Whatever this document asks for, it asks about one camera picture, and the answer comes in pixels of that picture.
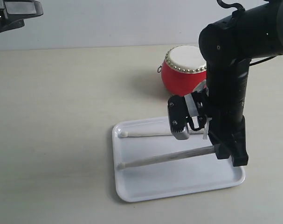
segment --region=table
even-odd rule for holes
[[[112,127],[167,116],[157,68],[171,47],[0,52],[0,224],[283,224],[283,56],[250,69],[242,185],[116,195]]]

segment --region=small drum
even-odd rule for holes
[[[158,72],[168,91],[185,96],[206,79],[207,66],[198,47],[182,45],[167,52]]]

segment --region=white tray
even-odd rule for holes
[[[215,154],[178,161],[118,170],[121,162],[131,162],[150,156],[210,146],[202,134],[188,140],[173,136],[119,138],[126,131],[164,130],[168,117],[126,121],[112,131],[113,159],[117,194],[126,202],[139,202],[164,197],[237,186],[245,180],[243,167],[233,167],[231,159],[218,160]]]

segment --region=drumstick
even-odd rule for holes
[[[197,132],[193,131],[192,129],[189,129],[190,134],[203,134],[204,130],[199,130]],[[121,132],[119,133],[120,138],[127,138],[127,137],[150,137],[150,136],[166,136],[166,135],[172,135],[171,131],[169,129],[164,129],[161,131],[133,131],[133,132]]]
[[[201,155],[208,155],[208,154],[213,154],[213,153],[215,153],[214,146],[208,146],[208,147],[196,148],[196,149],[191,149],[191,150],[177,152],[177,153],[157,155],[157,156],[153,156],[153,157],[149,157],[149,158],[145,158],[141,160],[136,160],[136,161],[128,162],[128,163],[122,162],[117,166],[117,168],[119,170],[122,170],[126,168],[141,167],[141,166],[147,166],[147,165],[156,164],[156,163],[169,162],[169,161],[174,161],[174,160],[182,160],[186,158],[191,158],[191,157],[196,157],[196,156],[201,156]]]

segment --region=black device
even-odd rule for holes
[[[267,0],[250,10],[217,2],[236,11],[202,30],[199,48],[207,62],[206,81],[194,92],[168,100],[169,123],[179,140],[188,138],[188,124],[194,131],[206,128],[219,160],[231,157],[233,166],[246,166],[243,109],[249,67],[283,55],[283,0]],[[251,63],[262,57],[268,58]]]
[[[35,0],[0,0],[0,33],[23,27],[24,19],[43,15]]]

